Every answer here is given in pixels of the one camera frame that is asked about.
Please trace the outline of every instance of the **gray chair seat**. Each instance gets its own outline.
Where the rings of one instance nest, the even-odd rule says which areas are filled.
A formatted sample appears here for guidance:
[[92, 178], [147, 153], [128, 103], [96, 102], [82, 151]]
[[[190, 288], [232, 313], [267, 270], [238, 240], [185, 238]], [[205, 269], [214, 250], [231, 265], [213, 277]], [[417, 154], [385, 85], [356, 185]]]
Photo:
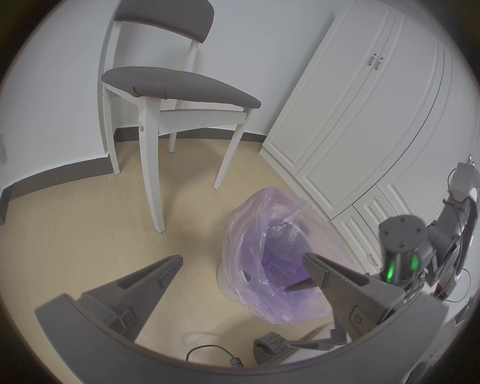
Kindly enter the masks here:
[[114, 68], [102, 75], [102, 81], [134, 97], [233, 104], [243, 108], [261, 105], [255, 97], [221, 81], [167, 68]]

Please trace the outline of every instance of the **chair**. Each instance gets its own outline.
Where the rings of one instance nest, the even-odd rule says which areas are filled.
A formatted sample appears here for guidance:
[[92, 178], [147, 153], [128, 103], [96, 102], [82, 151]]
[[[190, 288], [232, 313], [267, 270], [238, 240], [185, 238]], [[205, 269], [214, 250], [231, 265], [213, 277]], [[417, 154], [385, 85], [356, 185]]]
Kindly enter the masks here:
[[[158, 233], [165, 230], [158, 176], [158, 135], [170, 133], [168, 151], [173, 152], [177, 132], [203, 127], [236, 124], [214, 183], [218, 190], [227, 173], [235, 150], [248, 124], [252, 110], [261, 103], [255, 97], [221, 81], [192, 72], [199, 43], [210, 31], [214, 17], [207, 0], [121, 0], [113, 16], [103, 72], [103, 118], [108, 151], [115, 174], [120, 169], [113, 142], [111, 93], [138, 107], [139, 141], [142, 172], [148, 204]], [[115, 49], [123, 22], [152, 25], [192, 40], [185, 69], [176, 71], [156, 67], [113, 68]], [[160, 110], [162, 99], [176, 99], [175, 109]], [[243, 111], [217, 109], [182, 109], [183, 101], [233, 104]]]

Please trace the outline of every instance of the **purple trash bag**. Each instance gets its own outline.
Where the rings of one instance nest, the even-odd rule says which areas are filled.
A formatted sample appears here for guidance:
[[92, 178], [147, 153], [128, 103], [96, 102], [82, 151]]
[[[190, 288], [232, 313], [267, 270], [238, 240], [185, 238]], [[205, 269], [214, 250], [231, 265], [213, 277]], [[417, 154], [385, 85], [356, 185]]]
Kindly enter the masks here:
[[358, 270], [333, 229], [303, 199], [265, 188], [235, 209], [223, 236], [226, 280], [243, 306], [272, 324], [313, 321], [332, 313], [319, 288], [285, 292], [310, 276], [305, 252]]

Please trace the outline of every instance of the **chair frame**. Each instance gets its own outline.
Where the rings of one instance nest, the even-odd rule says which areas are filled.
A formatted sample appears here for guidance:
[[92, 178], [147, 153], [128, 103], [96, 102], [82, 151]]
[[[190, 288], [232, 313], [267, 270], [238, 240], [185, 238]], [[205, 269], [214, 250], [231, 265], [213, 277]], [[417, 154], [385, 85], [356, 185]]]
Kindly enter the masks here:
[[[109, 33], [105, 60], [103, 63], [100, 63], [100, 76], [113, 68], [115, 51], [123, 23], [125, 23], [125, 21], [114, 21], [113, 23], [112, 29]], [[198, 46], [199, 42], [192, 40], [184, 71], [192, 72]], [[104, 130], [107, 139], [108, 152], [110, 154], [110, 160], [115, 175], [120, 173], [120, 167], [115, 151], [115, 143], [113, 141], [111, 93], [115, 93], [138, 107], [140, 157], [142, 161], [145, 191], [155, 229], [158, 233], [162, 233], [165, 230], [165, 223], [163, 219], [158, 173], [159, 133], [170, 133], [168, 151], [172, 153], [175, 149], [177, 132], [204, 127], [236, 124], [237, 127], [230, 140], [230, 144], [214, 183], [214, 188], [218, 190], [222, 185], [233, 155], [235, 154], [235, 150], [237, 149], [243, 132], [245, 131], [252, 108], [244, 108], [243, 111], [224, 109], [182, 109], [183, 100], [177, 100], [175, 109], [160, 110], [160, 103], [162, 100], [160, 98], [146, 96], [134, 97], [128, 92], [112, 87], [109, 84], [103, 82], [102, 84]]]

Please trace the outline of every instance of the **gray backrest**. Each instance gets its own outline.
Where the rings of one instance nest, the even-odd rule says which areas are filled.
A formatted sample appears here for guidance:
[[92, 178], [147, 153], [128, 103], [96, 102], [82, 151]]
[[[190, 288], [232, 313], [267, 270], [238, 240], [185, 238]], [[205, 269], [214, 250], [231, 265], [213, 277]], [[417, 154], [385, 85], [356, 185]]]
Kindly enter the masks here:
[[121, 0], [113, 18], [167, 29], [203, 43], [213, 15], [207, 0]]

